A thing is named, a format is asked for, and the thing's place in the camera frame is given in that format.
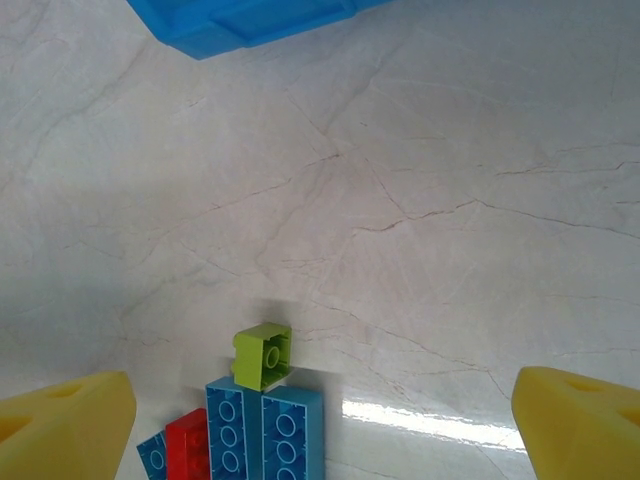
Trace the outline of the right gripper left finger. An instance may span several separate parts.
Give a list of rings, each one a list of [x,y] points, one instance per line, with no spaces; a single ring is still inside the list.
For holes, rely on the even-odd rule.
[[[106,371],[1,401],[3,479],[113,479],[134,420],[128,375]]]

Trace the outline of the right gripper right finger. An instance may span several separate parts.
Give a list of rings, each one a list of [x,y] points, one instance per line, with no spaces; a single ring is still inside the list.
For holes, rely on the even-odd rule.
[[[637,479],[639,391],[548,367],[524,367],[512,413],[539,479]]]

